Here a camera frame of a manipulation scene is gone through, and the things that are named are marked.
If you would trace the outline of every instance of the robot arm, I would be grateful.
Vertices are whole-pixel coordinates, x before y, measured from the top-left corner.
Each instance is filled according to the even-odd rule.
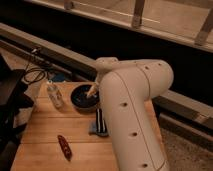
[[[145,65],[156,60],[149,59],[141,59],[141,60],[127,60],[127,61],[119,61],[115,57],[102,57],[98,58],[95,61],[95,68],[97,70],[97,76],[95,79],[95,84],[90,88],[87,92],[87,98],[91,97],[98,91],[99,83],[101,82],[103,76],[115,69],[126,68],[131,66]]]
[[[164,61],[139,62],[105,69],[99,80],[101,108],[120,171],[168,171],[144,101],[166,91],[173,72]]]

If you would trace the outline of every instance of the gray floor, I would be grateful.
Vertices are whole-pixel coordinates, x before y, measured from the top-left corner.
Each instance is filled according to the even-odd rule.
[[[6,52],[3,49],[0,49],[0,51],[12,68],[25,68],[27,63],[25,60]],[[40,85],[41,82],[30,86],[27,94],[35,99]],[[22,111],[19,118],[17,118],[16,124],[19,125],[27,122],[30,114],[31,109]],[[196,136],[186,133],[175,126],[167,125],[167,122],[163,118],[160,118],[160,125],[171,171],[213,170],[213,153],[194,143],[200,141],[199,143],[203,144],[204,141],[202,142],[202,139],[198,139]],[[207,145],[210,146],[209,149],[212,149],[212,142]],[[5,151],[0,154],[0,171],[7,171],[7,168],[13,161],[16,150],[17,147],[14,144],[9,143]]]
[[[61,0],[34,0],[36,2],[64,8]],[[135,0],[75,0],[74,9],[131,23]],[[213,8],[211,0],[145,0],[142,26],[154,30],[195,39],[206,17]],[[213,31],[208,43],[213,43]]]

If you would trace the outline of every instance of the black cable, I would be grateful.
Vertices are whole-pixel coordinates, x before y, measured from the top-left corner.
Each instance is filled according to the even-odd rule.
[[[68,73],[66,73],[60,69],[53,68],[51,63],[49,63],[47,61],[37,60],[37,55],[38,55],[39,51],[40,51],[40,49],[32,50],[30,57],[28,59],[28,63],[25,67],[25,75],[24,75],[23,79],[28,85],[39,82],[39,81],[43,80],[44,78],[47,78],[47,80],[49,80],[50,73],[54,73],[54,74],[63,73],[64,75],[68,76],[68,78],[71,78],[71,75],[69,75]],[[31,62],[40,65],[40,67],[33,67],[31,69],[28,69]],[[29,77],[28,75],[36,73],[36,72],[37,72],[37,75],[33,79],[29,80],[27,78],[27,77]]]

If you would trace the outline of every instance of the small hole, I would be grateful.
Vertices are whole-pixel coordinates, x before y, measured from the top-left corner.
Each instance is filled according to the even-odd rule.
[[[148,164],[144,163],[144,164],[142,164],[142,167],[146,168],[146,167],[148,167]]]
[[[126,107],[128,104],[126,103],[126,102],[124,102],[124,103],[121,103],[121,106],[122,107]]]
[[[133,132],[133,133],[131,133],[131,136],[132,137],[136,137],[138,135],[138,133],[137,132]]]

